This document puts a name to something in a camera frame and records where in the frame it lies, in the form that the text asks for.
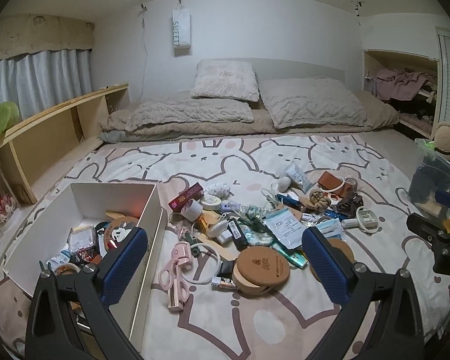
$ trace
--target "brown wallet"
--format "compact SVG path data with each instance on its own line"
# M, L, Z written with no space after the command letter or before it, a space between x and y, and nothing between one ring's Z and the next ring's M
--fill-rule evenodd
M318 179L318 184L322 187L322 189L329 191L337 188L342 183L342 180L336 178L330 172L325 171L320 178ZM348 183L345 183L341 188L334 191L336 195L344 198L348 195L348 193L352 190L352 186Z

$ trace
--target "white wall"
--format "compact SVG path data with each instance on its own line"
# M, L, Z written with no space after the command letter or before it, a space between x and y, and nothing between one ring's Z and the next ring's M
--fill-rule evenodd
M312 0L182 0L191 13L192 48L174 56L171 15L177 0L147 3L148 50L144 97L193 87L201 59L267 58L342 69L351 90L361 86L362 55L356 17ZM130 83L142 91L145 51L139 7L95 23L91 53L95 88Z
M448 16L387 13L361 18L364 50L388 50L439 59L435 26L450 29Z

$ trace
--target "white ball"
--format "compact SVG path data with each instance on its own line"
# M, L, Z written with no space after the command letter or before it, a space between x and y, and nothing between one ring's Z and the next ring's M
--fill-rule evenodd
M288 187L290 187L290 184L292 183L292 179L289 177L281 177L277 181L277 187L278 190L281 193L284 193L286 190L288 190Z

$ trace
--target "white cardboard box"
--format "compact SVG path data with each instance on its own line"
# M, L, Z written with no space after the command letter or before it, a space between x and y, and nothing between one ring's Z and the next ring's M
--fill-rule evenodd
M120 302L110 306L120 328L140 352L152 280L167 225L167 212L161 207L155 184L70 184L31 225L3 270L33 296L40 275L38 262L60 253L72 227L109 221L106 210L139 218L138 226L148 236L147 253Z

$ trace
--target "plastic container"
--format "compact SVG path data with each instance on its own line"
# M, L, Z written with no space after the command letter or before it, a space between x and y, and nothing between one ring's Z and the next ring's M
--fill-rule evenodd
M438 227L450 232L450 209L435 201L440 189L450 192L450 162L426 145L428 139L416 139L421 155L408 190L408 199Z

